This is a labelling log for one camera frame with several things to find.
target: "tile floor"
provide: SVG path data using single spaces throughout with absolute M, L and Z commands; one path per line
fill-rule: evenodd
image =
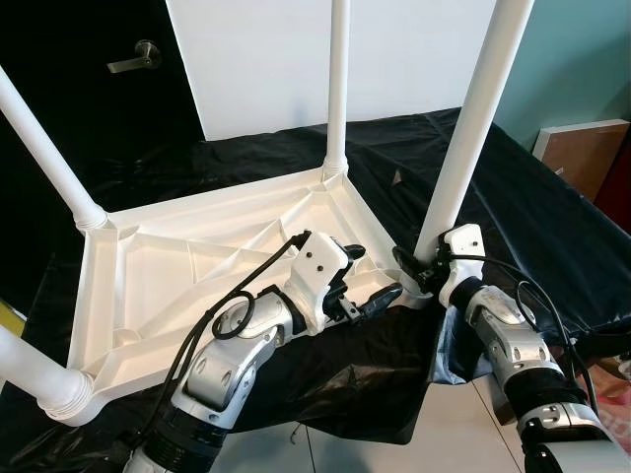
M 284 424 L 228 436 L 213 473 L 523 473 L 515 425 L 496 424 L 489 385 L 481 379 L 463 386 L 430 386 L 408 445 L 338 439 Z

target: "door lever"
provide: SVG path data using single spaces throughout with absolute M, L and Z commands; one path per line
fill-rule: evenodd
M 156 69 L 162 63 L 160 49 L 149 39 L 138 41 L 134 46 L 134 51 L 138 54 L 138 57 L 108 63 L 107 69 L 109 69 L 109 72 L 118 74 L 119 72 L 133 71 L 135 69 Z

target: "black tarp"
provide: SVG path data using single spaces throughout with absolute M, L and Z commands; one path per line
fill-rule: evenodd
M 457 119 L 457 109 L 349 123 L 349 176 L 394 241 L 412 249 Z M 95 199 L 115 211 L 321 165 L 324 126 L 210 143 L 172 144 L 133 164 L 85 168 Z M 631 337 L 631 238 L 501 129 L 487 137 L 459 222 L 481 226 L 487 254 L 518 264 L 555 301 L 565 325 L 589 348 Z M 24 338 L 60 363 L 70 341 L 82 238 L 68 217 L 30 313 Z M 485 280 L 514 281 L 485 265 Z M 546 341 L 552 320 L 535 306 Z M 359 327 L 339 326 L 275 353 L 259 372 L 237 424 L 287 421 L 350 439 L 410 440 L 428 383 L 484 372 L 481 347 L 457 312 L 433 303 L 395 307 Z M 115 400 L 95 421 L 69 428 L 47 419 L 11 385 L 0 398 L 0 471 L 119 471 L 116 438 L 138 428 L 156 389 Z

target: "black door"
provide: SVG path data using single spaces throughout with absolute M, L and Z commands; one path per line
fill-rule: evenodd
M 142 39 L 159 48 L 161 65 L 110 73 L 106 65 L 133 58 Z M 111 167 L 202 138 L 164 0 L 6 2 L 0 65 L 89 190 Z M 2 115 L 0 158 L 0 298 L 27 311 L 72 218 Z

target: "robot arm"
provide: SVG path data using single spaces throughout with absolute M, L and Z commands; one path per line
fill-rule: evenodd
M 534 323 L 503 291 L 482 283 L 482 261 L 454 258 L 484 256 L 478 226 L 447 232 L 431 268 L 400 248 L 393 252 L 421 290 L 439 294 L 445 307 L 454 305 L 483 342 L 518 419 L 527 473 L 630 471 L 629 457 L 551 357 Z M 533 322 L 527 307 L 525 312 Z
M 344 296 L 343 277 L 364 252 L 362 246 L 342 247 L 326 234 L 310 234 L 282 291 L 270 286 L 253 301 L 223 312 L 213 326 L 215 338 L 180 377 L 170 405 L 124 471 L 209 471 L 257 370 L 276 348 L 344 320 L 357 323 L 383 313 L 401 294 L 400 284 L 383 288 L 359 307 Z

